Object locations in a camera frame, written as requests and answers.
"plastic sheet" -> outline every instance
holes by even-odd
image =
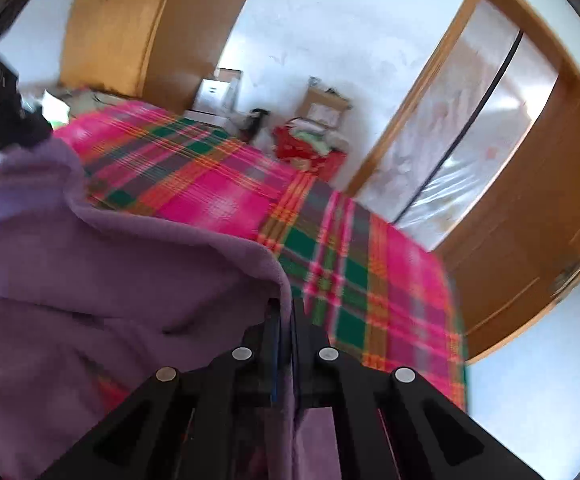
[[[476,109],[518,27],[481,0],[448,59],[357,199],[394,221]]]
[[[470,130],[398,223],[437,247],[505,167],[544,108],[557,72],[525,36]]]

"white wall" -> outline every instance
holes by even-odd
[[[579,473],[580,285],[467,370],[472,418],[545,480]]]
[[[463,0],[247,0],[220,65],[244,71],[239,108],[293,115],[309,76],[352,99],[344,187],[384,131]],[[580,66],[580,19],[566,0],[528,0]]]
[[[19,73],[21,87],[58,81],[72,1],[30,0],[0,39],[0,57]]]

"purple cloth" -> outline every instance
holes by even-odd
[[[62,141],[14,150],[0,166],[0,473],[35,478],[104,416],[88,362],[130,389],[162,366],[205,366],[262,321],[270,297],[287,335],[290,286],[266,248],[94,209]],[[291,397],[266,421],[271,476],[331,477],[336,451],[321,472],[304,453],[314,433],[290,451]],[[311,417],[330,436],[322,460],[332,418]]]

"plaid blanket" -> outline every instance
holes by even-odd
[[[250,238],[278,258],[333,346],[413,367],[465,406],[462,336],[439,261],[325,182],[221,129],[129,102],[56,133],[95,206]]]

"door handle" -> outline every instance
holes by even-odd
[[[552,284],[552,299],[558,300],[574,280],[580,275],[580,260],[563,269]]]

